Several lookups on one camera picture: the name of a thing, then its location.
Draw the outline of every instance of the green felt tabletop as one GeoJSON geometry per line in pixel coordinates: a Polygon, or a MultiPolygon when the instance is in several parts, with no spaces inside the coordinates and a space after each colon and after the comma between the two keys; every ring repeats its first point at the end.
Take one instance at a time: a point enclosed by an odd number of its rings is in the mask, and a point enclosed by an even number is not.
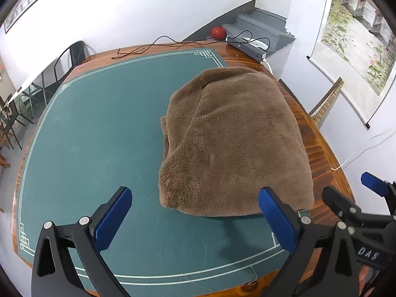
{"type": "MultiPolygon", "coordinates": [[[[261,215],[205,218],[163,208],[160,117],[202,70],[227,66],[211,49],[134,58],[64,83],[36,130],[18,197],[18,249],[33,262],[42,225],[90,216],[119,186],[133,204],[102,257],[131,296],[219,291],[282,266],[288,254],[261,215]]],[[[77,272],[94,290],[80,259],[77,272]]]]}

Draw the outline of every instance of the black cable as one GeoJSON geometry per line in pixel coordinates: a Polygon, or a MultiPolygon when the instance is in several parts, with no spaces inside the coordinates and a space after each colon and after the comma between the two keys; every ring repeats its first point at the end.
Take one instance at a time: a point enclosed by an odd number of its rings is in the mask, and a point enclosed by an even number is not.
{"type": "MultiPolygon", "coordinates": [[[[236,37],[233,37],[232,39],[239,37],[239,36],[240,36],[242,33],[244,33],[244,32],[249,32],[250,35],[251,35],[250,39],[253,38],[252,32],[251,32],[250,30],[245,30],[245,31],[242,31],[242,32],[241,32],[239,35],[237,35],[236,37]]],[[[168,39],[170,39],[170,40],[172,40],[172,41],[175,42],[175,43],[170,43],[170,44],[168,44],[167,46],[173,46],[173,45],[177,45],[177,44],[180,44],[180,45],[187,45],[187,44],[189,44],[189,43],[196,43],[196,44],[198,44],[198,45],[210,45],[210,44],[212,44],[212,43],[219,42],[219,41],[214,41],[214,42],[210,42],[210,43],[199,43],[198,41],[202,41],[202,39],[201,39],[201,40],[194,40],[194,41],[180,41],[180,42],[179,42],[179,41],[176,41],[176,40],[172,39],[171,37],[169,37],[169,36],[167,36],[167,35],[162,35],[161,37],[158,37],[157,39],[155,39],[155,41],[154,41],[153,43],[151,43],[151,44],[149,44],[149,45],[142,45],[142,46],[139,46],[139,47],[137,47],[136,49],[134,49],[134,50],[132,50],[132,51],[130,51],[130,52],[127,52],[127,53],[122,53],[122,52],[120,53],[120,48],[119,48],[118,51],[117,51],[117,56],[118,56],[118,58],[120,58],[120,57],[119,57],[120,54],[123,54],[123,55],[125,55],[125,56],[127,56],[127,55],[129,55],[129,54],[142,54],[142,53],[146,52],[147,50],[149,50],[149,49],[151,48],[151,46],[155,45],[155,43],[157,42],[158,39],[163,38],[163,37],[166,37],[166,38],[168,38],[168,39]],[[136,50],[138,50],[138,49],[140,49],[140,48],[142,48],[142,47],[147,47],[147,46],[148,46],[148,48],[145,49],[144,51],[142,51],[142,52],[135,52],[136,50]]]]}
{"type": "MultiPolygon", "coordinates": [[[[250,38],[250,39],[253,38],[253,34],[252,34],[252,32],[251,32],[250,30],[244,30],[244,31],[242,31],[241,33],[239,33],[239,35],[236,35],[236,36],[234,36],[234,37],[232,37],[232,38],[229,37],[229,39],[238,38],[238,37],[239,37],[241,34],[243,34],[244,32],[249,32],[250,35],[251,35],[251,38],[250,38]]],[[[126,57],[126,56],[128,56],[128,55],[130,55],[130,54],[142,54],[142,53],[146,52],[147,50],[149,50],[153,45],[155,45],[155,43],[156,43],[159,39],[161,39],[161,38],[168,38],[169,40],[172,40],[172,41],[175,42],[175,43],[170,43],[170,44],[165,45],[165,46],[173,46],[173,45],[177,45],[177,44],[180,44],[180,45],[188,45],[188,44],[190,44],[190,43],[196,43],[196,44],[201,45],[201,46],[206,46],[206,45],[211,45],[211,44],[217,43],[217,42],[223,42],[223,41],[213,41],[213,42],[208,42],[208,43],[199,43],[199,41],[202,41],[202,39],[201,39],[201,40],[195,40],[195,41],[176,41],[176,40],[172,39],[171,37],[168,37],[167,35],[162,35],[162,36],[158,37],[157,39],[155,39],[155,41],[154,41],[153,43],[151,43],[151,44],[149,44],[149,45],[141,45],[141,46],[139,46],[139,47],[133,49],[133,50],[130,51],[130,52],[125,52],[125,53],[120,52],[121,48],[119,48],[118,51],[117,51],[117,57],[111,57],[111,58],[112,58],[112,59],[121,59],[121,58],[126,57]],[[137,50],[139,50],[140,48],[143,48],[143,47],[147,47],[147,48],[146,48],[145,50],[143,50],[143,51],[137,52],[137,50]]],[[[268,49],[270,48],[270,46],[271,46],[271,41],[270,41],[270,39],[268,39],[267,37],[257,38],[257,39],[253,39],[253,40],[250,40],[250,41],[238,42],[238,43],[251,43],[251,42],[253,42],[253,41],[260,40],[260,39],[267,39],[267,40],[268,40],[268,48],[266,49],[266,50],[268,50],[268,49]]]]}

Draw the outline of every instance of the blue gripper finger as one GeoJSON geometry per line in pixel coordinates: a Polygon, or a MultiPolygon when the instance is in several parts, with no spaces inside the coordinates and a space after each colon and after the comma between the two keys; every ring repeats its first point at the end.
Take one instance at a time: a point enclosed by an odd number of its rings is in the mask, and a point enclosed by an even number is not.
{"type": "Polygon", "coordinates": [[[360,181],[362,184],[369,188],[371,191],[377,193],[379,196],[387,196],[389,193],[389,189],[387,184],[380,180],[378,177],[368,173],[364,172],[362,174],[362,177],[360,178],[360,181]]]}
{"type": "Polygon", "coordinates": [[[96,251],[101,252],[110,246],[131,206],[132,192],[129,188],[121,186],[111,199],[92,215],[92,236],[96,251]]]}
{"type": "Polygon", "coordinates": [[[258,201],[261,212],[274,231],[279,244],[283,249],[292,253],[297,246],[296,232],[293,226],[265,188],[260,190],[258,201]]]}

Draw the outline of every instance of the framed picture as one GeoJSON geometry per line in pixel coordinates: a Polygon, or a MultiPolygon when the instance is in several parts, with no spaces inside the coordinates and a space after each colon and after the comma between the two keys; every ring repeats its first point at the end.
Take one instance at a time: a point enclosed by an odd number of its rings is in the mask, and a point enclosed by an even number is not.
{"type": "Polygon", "coordinates": [[[11,12],[5,18],[4,30],[5,33],[14,25],[15,22],[21,17],[22,14],[26,12],[37,0],[18,0],[15,6],[12,8],[11,12]]]}
{"type": "Polygon", "coordinates": [[[362,122],[375,114],[396,76],[396,38],[373,0],[327,0],[310,61],[342,93],[362,122]]]}

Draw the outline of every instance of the lotus painting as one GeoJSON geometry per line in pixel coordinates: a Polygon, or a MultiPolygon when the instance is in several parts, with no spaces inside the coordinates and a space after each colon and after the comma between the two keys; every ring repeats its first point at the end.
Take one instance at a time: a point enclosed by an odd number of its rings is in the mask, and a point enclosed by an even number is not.
{"type": "Polygon", "coordinates": [[[372,0],[332,0],[321,42],[380,95],[396,59],[396,39],[372,0]]]}

